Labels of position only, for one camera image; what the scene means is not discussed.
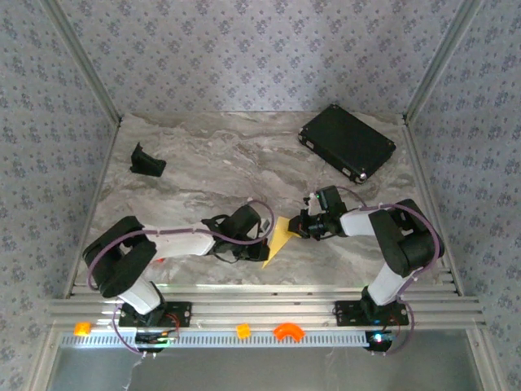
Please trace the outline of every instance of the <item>orange curved piece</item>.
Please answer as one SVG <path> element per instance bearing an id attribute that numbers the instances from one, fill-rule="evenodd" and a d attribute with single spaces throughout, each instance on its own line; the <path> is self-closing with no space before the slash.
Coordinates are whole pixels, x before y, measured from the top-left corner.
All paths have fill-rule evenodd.
<path id="1" fill-rule="evenodd" d="M 300 342 L 306 333 L 294 323 L 283 323 L 274 330 L 274 335 L 278 340 L 283 340 L 287 336 L 292 336 L 294 340 Z"/>

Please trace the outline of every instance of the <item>black case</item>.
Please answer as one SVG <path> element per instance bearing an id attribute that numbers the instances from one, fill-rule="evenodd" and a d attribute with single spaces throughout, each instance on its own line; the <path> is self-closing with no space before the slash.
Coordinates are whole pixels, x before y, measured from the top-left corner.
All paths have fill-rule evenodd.
<path id="1" fill-rule="evenodd" d="M 304 125 L 299 140 L 355 183 L 365 182 L 396 149 L 392 140 L 336 104 Z"/>

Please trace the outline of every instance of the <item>wall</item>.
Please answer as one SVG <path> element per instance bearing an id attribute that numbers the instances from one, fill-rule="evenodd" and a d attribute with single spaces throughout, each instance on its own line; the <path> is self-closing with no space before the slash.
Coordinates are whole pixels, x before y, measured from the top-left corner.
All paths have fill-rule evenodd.
<path id="1" fill-rule="evenodd" d="M 36 0 L 0 2 L 0 389 L 62 294 L 112 128 Z"/>
<path id="2" fill-rule="evenodd" d="M 460 0 L 61 2 L 120 113 L 399 113 Z"/>
<path id="3" fill-rule="evenodd" d="M 486 2 L 412 124 L 466 293 L 521 389 L 521 6 Z"/>

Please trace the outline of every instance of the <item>white robotic arm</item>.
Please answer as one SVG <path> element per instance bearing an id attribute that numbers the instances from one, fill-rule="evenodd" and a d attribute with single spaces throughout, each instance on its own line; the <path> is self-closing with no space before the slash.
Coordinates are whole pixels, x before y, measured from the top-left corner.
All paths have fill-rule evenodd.
<path id="1" fill-rule="evenodd" d="M 325 187 L 304 201 L 308 208 L 290 220 L 290 231 L 316 240 L 331 234 L 377 238 L 385 263 L 376 279 L 362 291 L 361 300 L 368 319 L 393 303 L 414 273 L 428 266 L 435 257 L 443 256 L 440 237 L 412 200 L 348 211 L 337 188 Z"/>
<path id="2" fill-rule="evenodd" d="M 150 261 L 185 255 L 219 257 L 226 252 L 235 260 L 265 261 L 269 255 L 265 237 L 270 228 L 249 204 L 231 216 L 219 215 L 175 228 L 147 226 L 134 216 L 124 217 L 84 251 L 90 272 L 87 283 L 94 277 L 104 297 L 119 297 L 141 323 L 153 326 L 163 316 L 164 299 L 155 285 L 142 277 Z"/>

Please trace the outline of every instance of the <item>glass panel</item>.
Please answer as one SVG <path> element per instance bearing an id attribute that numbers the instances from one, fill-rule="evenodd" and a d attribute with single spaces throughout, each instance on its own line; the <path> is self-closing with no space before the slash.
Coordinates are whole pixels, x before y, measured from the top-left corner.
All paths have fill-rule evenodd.
<path id="1" fill-rule="evenodd" d="M 361 348 L 167 349 L 140 359 L 124 349 L 61 349 L 50 391 L 476 391 L 465 332 L 417 332 L 389 357 Z"/>

